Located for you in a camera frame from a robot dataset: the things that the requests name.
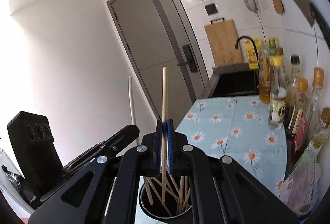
sink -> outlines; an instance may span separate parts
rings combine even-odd
[[[258,78],[255,70],[219,74],[218,82],[210,97],[259,95],[257,86]]]

plastic bag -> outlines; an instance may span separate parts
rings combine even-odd
[[[15,174],[7,170],[4,165],[1,166],[2,170],[6,173],[9,181],[12,183],[16,191],[21,195],[28,205],[32,206],[32,202],[36,199],[30,183],[21,175]]]

faucet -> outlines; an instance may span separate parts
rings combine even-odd
[[[258,57],[258,50],[257,50],[257,47],[256,47],[256,45],[255,45],[254,40],[252,40],[251,37],[249,37],[249,36],[241,36],[241,37],[239,37],[239,38],[237,39],[237,41],[236,41],[235,49],[238,49],[238,43],[239,43],[240,40],[242,40],[242,39],[248,39],[248,40],[250,40],[250,41],[252,42],[252,44],[253,44],[253,48],[254,48],[254,50],[255,50],[255,56],[257,57],[258,70],[260,70],[259,57]]]

wooden cutting board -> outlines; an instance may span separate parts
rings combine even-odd
[[[204,28],[216,66],[243,62],[240,48],[235,49],[237,32],[233,20],[213,23]]]

tablecloth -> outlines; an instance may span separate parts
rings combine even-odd
[[[268,105],[258,96],[198,99],[177,127],[207,155],[229,155],[279,196],[287,148],[284,128],[268,127]]]

